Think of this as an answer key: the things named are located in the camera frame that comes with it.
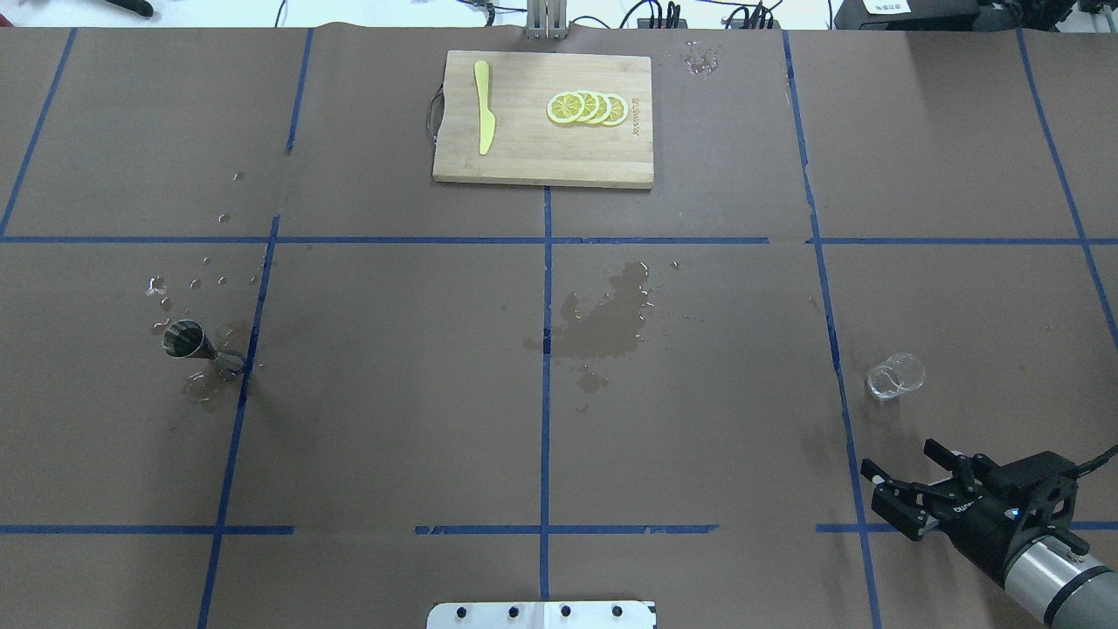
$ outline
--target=white metal plate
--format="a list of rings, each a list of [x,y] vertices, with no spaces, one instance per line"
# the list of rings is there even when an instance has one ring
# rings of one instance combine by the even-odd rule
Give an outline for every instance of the white metal plate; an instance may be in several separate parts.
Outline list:
[[[620,616],[614,616],[615,607]],[[427,629],[655,629],[655,610],[656,603],[646,601],[442,603],[427,614]]]

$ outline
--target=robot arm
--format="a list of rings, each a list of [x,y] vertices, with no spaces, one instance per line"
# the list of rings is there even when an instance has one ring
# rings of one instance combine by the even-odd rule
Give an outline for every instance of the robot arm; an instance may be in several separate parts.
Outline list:
[[[862,476],[875,485],[875,514],[913,542],[939,528],[1049,627],[1118,629],[1118,573],[1069,531],[1078,479],[1118,455],[1118,446],[1081,466],[1054,452],[998,466],[985,455],[967,457],[932,439],[923,454],[950,478],[904,483],[862,461]]]

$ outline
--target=blue line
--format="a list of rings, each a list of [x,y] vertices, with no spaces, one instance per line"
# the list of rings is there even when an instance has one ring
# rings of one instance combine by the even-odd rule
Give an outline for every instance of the blue line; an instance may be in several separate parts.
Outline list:
[[[416,535],[542,535],[532,524],[417,526]],[[708,535],[717,524],[552,524],[548,535]]]
[[[299,87],[295,88],[295,105],[291,108],[291,128],[287,131],[287,150],[295,147],[295,128],[299,126],[299,109],[303,106],[303,86],[306,85],[306,66],[311,63],[311,41],[314,29],[306,29],[306,42],[303,44],[303,67],[299,70]]]
[[[1083,221],[1080,219],[1079,209],[1076,207],[1076,198],[1071,193],[1071,185],[1068,184],[1068,175],[1063,171],[1060,152],[1055,149],[1055,140],[1052,139],[1052,130],[1049,128],[1048,117],[1044,115],[1044,105],[1041,104],[1041,95],[1036,90],[1036,82],[1033,79],[1033,66],[1029,61],[1029,49],[1025,47],[1025,32],[1020,28],[1017,29],[1017,46],[1021,48],[1021,63],[1025,67],[1025,77],[1029,79],[1029,90],[1032,92],[1033,103],[1036,105],[1036,117],[1040,118],[1041,130],[1044,132],[1044,141],[1048,142],[1049,152],[1052,153],[1052,163],[1055,164],[1055,173],[1060,177],[1063,198],[1068,201],[1068,211],[1071,212],[1071,220],[1076,223],[1076,232],[1079,234],[1079,240],[1083,247],[1083,257],[1087,258],[1087,268],[1091,271],[1091,280],[1095,282],[1095,292],[1099,295],[1099,303],[1102,305],[1102,314],[1107,321],[1107,328],[1110,330],[1110,341],[1114,343],[1115,350],[1118,350],[1118,326],[1115,325],[1114,312],[1110,309],[1110,299],[1107,298],[1107,290],[1102,287],[1099,269],[1095,265],[1095,255],[1091,252],[1091,245],[1087,239]]]
[[[1114,521],[1083,521],[1074,522],[1069,527],[1071,531],[1118,531],[1118,522]],[[859,526],[856,524],[816,524],[816,533],[861,533],[865,531],[866,533],[899,533],[890,524],[873,523],[866,524],[865,526]],[[939,530],[932,530],[932,533],[940,533]]]
[[[543,387],[540,411],[540,600],[551,598],[551,187],[543,187]]]
[[[217,530],[214,532],[214,543],[210,546],[210,563],[206,571],[206,588],[202,590],[201,609],[198,612],[198,629],[206,629],[209,622],[209,606],[214,598],[214,581],[217,578],[218,560],[221,556],[221,536],[225,527],[225,516],[229,508],[229,495],[233,492],[233,473],[237,467],[237,451],[240,448],[240,430],[245,423],[245,407],[248,403],[248,384],[253,378],[253,366],[256,361],[256,345],[260,337],[260,318],[264,314],[264,299],[268,295],[268,279],[272,277],[272,258],[276,250],[276,235],[280,232],[280,217],[272,219],[272,232],[268,235],[268,248],[264,254],[264,271],[260,275],[260,288],[256,295],[256,313],[253,316],[253,332],[248,337],[248,352],[245,353],[245,374],[240,380],[240,398],[237,400],[237,417],[233,422],[233,437],[229,439],[229,457],[225,465],[225,479],[221,482],[221,502],[217,508]]]
[[[805,244],[815,244],[808,238]],[[824,245],[1080,245],[1079,238],[819,238]]]
[[[834,308],[831,303],[831,284],[827,280],[827,265],[823,256],[822,234],[819,230],[819,217],[815,209],[815,194],[812,192],[812,182],[807,178],[807,140],[804,134],[804,121],[799,112],[799,94],[796,90],[796,74],[792,63],[792,45],[788,40],[788,31],[780,32],[784,38],[784,57],[788,67],[788,88],[792,96],[792,112],[796,122],[796,140],[799,143],[799,162],[804,173],[804,193],[807,197],[807,206],[811,208],[812,236],[815,242],[815,264],[819,271],[819,285],[823,289],[823,308],[827,322],[827,337],[831,342],[831,362],[834,366],[835,377],[839,381],[839,397],[842,399],[842,421],[846,430],[846,459],[850,468],[850,484],[854,496],[854,514],[858,516],[858,524],[865,526],[865,507],[862,505],[862,490],[859,485],[858,455],[854,449],[854,429],[850,421],[850,403],[846,400],[846,382],[842,372],[842,355],[839,352],[839,335],[834,325]],[[870,598],[870,618],[873,621],[873,629],[881,629],[881,610],[878,606],[878,585],[873,576],[873,557],[870,554],[870,536],[864,530],[859,531],[859,542],[862,546],[862,563],[865,572],[865,589]]]
[[[266,244],[263,236],[2,236],[3,242],[64,244]]]
[[[281,244],[541,245],[539,237],[468,236],[282,236]]]
[[[11,212],[16,209],[16,199],[19,198],[19,189],[23,185],[23,177],[27,175],[27,168],[31,165],[31,154],[35,153],[35,145],[39,143],[39,133],[47,122],[47,112],[55,99],[58,90],[58,83],[63,78],[63,70],[66,69],[66,60],[69,59],[70,49],[74,48],[74,38],[77,37],[77,29],[72,28],[69,37],[66,38],[66,46],[63,48],[63,56],[58,59],[58,67],[55,68],[55,78],[50,82],[50,89],[47,90],[47,98],[42,101],[42,108],[39,109],[39,120],[35,123],[35,131],[31,132],[31,140],[27,143],[27,152],[23,153],[23,161],[19,164],[19,172],[16,174],[16,182],[11,187],[11,194],[8,197],[8,206],[3,210],[3,218],[0,218],[0,236],[8,230],[8,221],[11,220]]]
[[[539,535],[534,524],[474,525],[474,526],[417,526],[416,535]]]
[[[551,239],[557,245],[767,245],[768,238],[704,238],[704,237],[614,237],[599,236],[580,238],[577,236],[565,236]]]
[[[0,535],[214,535],[216,526],[0,524]],[[224,535],[294,535],[294,526],[227,526]]]

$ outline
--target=black band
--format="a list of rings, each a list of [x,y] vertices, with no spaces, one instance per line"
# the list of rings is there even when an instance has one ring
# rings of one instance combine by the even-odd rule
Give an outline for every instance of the black band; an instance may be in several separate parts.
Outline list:
[[[1044,610],[1044,626],[1045,627],[1052,626],[1052,621],[1055,620],[1055,612],[1060,611],[1060,608],[1063,607],[1063,603],[1064,601],[1068,600],[1068,597],[1074,594],[1076,590],[1079,590],[1079,588],[1083,583],[1087,583],[1091,579],[1095,579],[1096,576],[1106,572],[1111,572],[1111,570],[1105,565],[1097,565],[1090,570],[1080,572],[1079,576],[1076,576],[1074,579],[1069,581],[1067,585],[1060,588],[1060,591],[1057,592],[1057,594],[1052,597],[1052,601],[1049,602],[1049,608]]]

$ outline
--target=clear glass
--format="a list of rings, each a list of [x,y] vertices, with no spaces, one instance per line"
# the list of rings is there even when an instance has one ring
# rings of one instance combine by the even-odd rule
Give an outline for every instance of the clear glass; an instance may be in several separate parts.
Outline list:
[[[870,370],[865,384],[878,400],[892,400],[923,387],[923,363],[911,354],[900,353]]]

